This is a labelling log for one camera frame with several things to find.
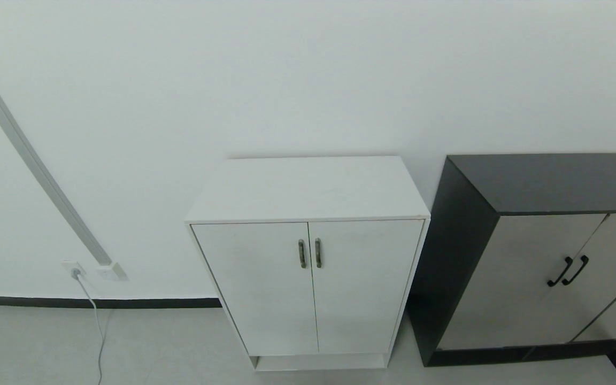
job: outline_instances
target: white cabinet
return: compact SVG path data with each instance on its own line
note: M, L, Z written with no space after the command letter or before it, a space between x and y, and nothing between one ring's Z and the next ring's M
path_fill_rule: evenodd
M192 228L250 355L318 353L306 224Z
M386 367L429 212L394 156L228 160L186 224L256 370Z

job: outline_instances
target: electrical socket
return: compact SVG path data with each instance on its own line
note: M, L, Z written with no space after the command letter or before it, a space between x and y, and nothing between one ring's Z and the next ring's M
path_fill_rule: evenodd
M78 270L80 270L80 275L85 275L85 269L82 268L82 266L80 266L80 264L78 263L78 261L62 261L61 262L61 266L63 266L63 268L66 269L66 271L68 271L68 275L73 274L73 269L76 268Z
M96 273L105 280L110 281L127 281L127 274L118 265L117 261L108 266L99 266L96 268Z

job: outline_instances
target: floor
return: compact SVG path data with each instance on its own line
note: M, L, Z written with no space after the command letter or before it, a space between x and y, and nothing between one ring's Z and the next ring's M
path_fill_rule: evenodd
M222 309L100 310L103 385L171 383L616 385L606 357L423 368L407 319L388 369L254 373ZM0 306L0 385L95 384L92 310Z

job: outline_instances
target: cabinet side panel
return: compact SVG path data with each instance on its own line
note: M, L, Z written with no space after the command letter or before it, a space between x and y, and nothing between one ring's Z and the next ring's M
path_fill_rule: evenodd
M427 365L498 222L498 215L449 159L406 309Z

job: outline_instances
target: metal handle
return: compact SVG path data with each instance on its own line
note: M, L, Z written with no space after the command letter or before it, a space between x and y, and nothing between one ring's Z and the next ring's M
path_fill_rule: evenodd
M549 287L554 287L555 285L557 285L558 282L560 282L560 280L562 280L562 278L565 275L565 273L567 273L567 270L569 270L569 268L572 267L572 263L574 262L574 260L572 258L565 257L565 261L567 262L567 267L565 267L565 270L563 270L563 272L560 273L560 276L557 278L557 280L555 280L555 282L553 282L552 280L548 281Z
M315 239L315 265L318 268L322 267L322 254L320 253L320 239Z
M572 277L571 280L568 280L567 278L564 278L563 280L563 285L567 286L570 283L574 282L574 279L577 277L577 275L579 275L579 273L581 273L581 271L586 267L586 265L589 263L589 257L587 256L581 256L581 261L583 262L583 264L581 265L581 267L579 268L579 270L576 271L576 273L574 274L574 276Z
M298 240L298 260L301 261L301 268L306 268L306 255L303 248L303 239Z

